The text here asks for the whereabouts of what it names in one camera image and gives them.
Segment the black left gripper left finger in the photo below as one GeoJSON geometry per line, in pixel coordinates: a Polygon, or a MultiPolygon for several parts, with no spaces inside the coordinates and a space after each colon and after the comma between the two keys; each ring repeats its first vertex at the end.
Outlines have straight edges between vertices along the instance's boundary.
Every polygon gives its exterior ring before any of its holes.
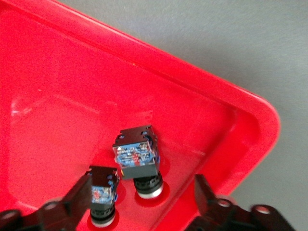
{"type": "Polygon", "coordinates": [[[23,216],[20,210],[0,213],[2,231],[75,231],[91,205],[90,175],[82,176],[59,201],[45,203],[35,212],[23,216]]]}

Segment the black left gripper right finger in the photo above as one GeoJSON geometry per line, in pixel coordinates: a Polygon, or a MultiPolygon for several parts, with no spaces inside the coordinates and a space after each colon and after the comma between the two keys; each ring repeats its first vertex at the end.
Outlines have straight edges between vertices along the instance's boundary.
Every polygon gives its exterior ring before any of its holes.
{"type": "Polygon", "coordinates": [[[189,231],[295,230],[274,207],[260,204],[246,211],[228,199],[218,198],[204,175],[195,175],[194,194],[200,215],[188,225],[189,231]]]}

